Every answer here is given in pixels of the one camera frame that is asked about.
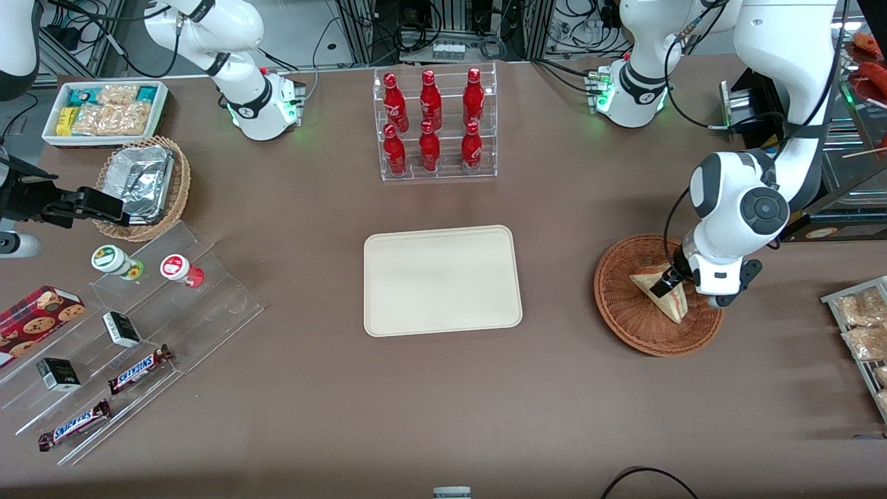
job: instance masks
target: red bottle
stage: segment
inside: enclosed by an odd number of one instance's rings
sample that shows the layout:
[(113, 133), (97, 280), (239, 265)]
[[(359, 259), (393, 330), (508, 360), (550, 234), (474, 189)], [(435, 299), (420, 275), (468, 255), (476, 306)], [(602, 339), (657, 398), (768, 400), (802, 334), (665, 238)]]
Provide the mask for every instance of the red bottle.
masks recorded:
[(434, 124), (430, 120), (422, 122), (419, 149), (422, 150), (422, 168), (428, 173), (436, 172), (441, 162), (441, 141), (437, 138)]
[(404, 93), (397, 88), (397, 78), (394, 73), (386, 73), (382, 81), (385, 83), (385, 113), (388, 115), (389, 123), (393, 123), (401, 133), (406, 133), (410, 129), (410, 120), (406, 118)]
[(435, 130), (444, 126), (444, 109), (441, 104), (441, 91), (435, 83), (435, 72), (426, 69), (422, 71), (422, 94), (419, 95), (419, 103), (422, 105), (422, 119), (429, 120)]
[(404, 142), (397, 136), (397, 129), (391, 123), (385, 123), (382, 129), (385, 132), (385, 141), (382, 149), (385, 150), (385, 159), (388, 160), (391, 175), (402, 177), (406, 175), (406, 151)]
[(465, 127), (465, 137), (462, 138), (462, 171), (468, 175), (474, 175), (481, 169), (481, 147), (483, 142), (477, 135), (477, 122), (471, 121)]
[(472, 67), (468, 70), (468, 85), (462, 94), (462, 121), (465, 126), (475, 120), (478, 123), (483, 118), (483, 87), (481, 86), (481, 70)]

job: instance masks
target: small jar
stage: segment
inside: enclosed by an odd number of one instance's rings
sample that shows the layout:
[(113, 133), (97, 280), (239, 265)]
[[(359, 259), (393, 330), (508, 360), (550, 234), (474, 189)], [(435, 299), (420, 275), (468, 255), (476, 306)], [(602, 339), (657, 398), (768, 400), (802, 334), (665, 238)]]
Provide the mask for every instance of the small jar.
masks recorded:
[(203, 284), (203, 269), (182, 255), (169, 255), (161, 262), (161, 274), (170, 281), (181, 282), (188, 288)]
[(98, 271), (119, 275), (124, 281), (138, 279), (145, 266), (113, 244), (106, 244), (92, 253), (92, 266)]

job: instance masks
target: aluminum foil container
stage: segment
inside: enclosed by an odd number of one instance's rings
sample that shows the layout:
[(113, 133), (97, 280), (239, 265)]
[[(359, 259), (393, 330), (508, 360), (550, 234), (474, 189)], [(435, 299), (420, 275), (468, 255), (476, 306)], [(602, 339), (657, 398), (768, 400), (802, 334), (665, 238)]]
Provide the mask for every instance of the aluminum foil container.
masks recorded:
[(131, 225), (152, 225), (163, 218), (176, 155), (166, 147), (123, 149), (111, 158), (102, 192), (123, 201)]

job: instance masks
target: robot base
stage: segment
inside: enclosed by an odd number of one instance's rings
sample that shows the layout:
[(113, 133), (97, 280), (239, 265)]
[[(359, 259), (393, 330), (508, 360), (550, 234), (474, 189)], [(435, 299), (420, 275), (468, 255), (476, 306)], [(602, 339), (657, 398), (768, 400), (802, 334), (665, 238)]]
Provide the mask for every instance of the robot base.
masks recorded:
[(271, 82), (271, 99), (255, 118), (237, 116), (230, 106), (234, 124), (252, 140), (271, 140), (291, 127), (302, 124), (305, 87), (280, 75), (265, 76)]
[(638, 104), (619, 81), (619, 71), (625, 65), (617, 60), (610, 66), (598, 67), (596, 73), (585, 78), (585, 88), (595, 95), (588, 96), (588, 107), (592, 114), (608, 117), (613, 123), (625, 128), (639, 128), (653, 121), (653, 117), (665, 106), (668, 89), (662, 92), (659, 100), (654, 97), (647, 104)]

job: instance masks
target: snack package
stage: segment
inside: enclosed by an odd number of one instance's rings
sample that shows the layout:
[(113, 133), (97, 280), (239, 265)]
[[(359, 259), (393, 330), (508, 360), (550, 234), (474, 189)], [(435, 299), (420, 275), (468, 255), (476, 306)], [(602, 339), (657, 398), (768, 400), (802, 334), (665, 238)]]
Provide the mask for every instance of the snack package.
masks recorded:
[(875, 394), (875, 402), (882, 411), (887, 412), (887, 390), (881, 390)]
[(96, 135), (120, 135), (120, 125), (126, 105), (105, 104), (102, 106), (101, 115), (96, 125)]
[(77, 113), (77, 119), (71, 125), (73, 135), (98, 135), (98, 121), (101, 119), (102, 108), (98, 104), (83, 104)]
[(857, 293), (856, 301), (860, 305), (860, 312), (866, 317), (876, 319), (878, 322), (887, 321), (887, 304), (875, 286)]
[(841, 336), (858, 360), (887, 358), (887, 330), (883, 326), (851, 329)]
[(98, 93), (98, 102), (102, 104), (128, 105), (136, 101), (138, 85), (105, 85)]
[(150, 103), (137, 100), (129, 104), (123, 110), (123, 116), (118, 124), (117, 135), (141, 135), (145, 133), (149, 115), (151, 115)]
[(0, 368), (83, 313), (82, 300), (50, 286), (27, 295), (0, 313)]
[(835, 300), (835, 308), (838, 314), (844, 319), (844, 324), (848, 328), (857, 328), (861, 326), (875, 326), (879, 320), (863, 313), (860, 301), (857, 295), (848, 295)]
[(875, 369), (875, 379), (878, 380), (882, 388), (887, 388), (887, 366)]
[(143, 100), (148, 104), (154, 102), (154, 96), (157, 95), (157, 87), (142, 87), (138, 89), (136, 100)]
[(80, 107), (83, 104), (98, 104), (98, 95), (101, 88), (75, 89), (67, 98), (67, 104), (72, 107)]
[(59, 122), (56, 123), (56, 135), (61, 137), (69, 137), (71, 135), (71, 127), (77, 119), (80, 112), (79, 107), (62, 107), (59, 111)]

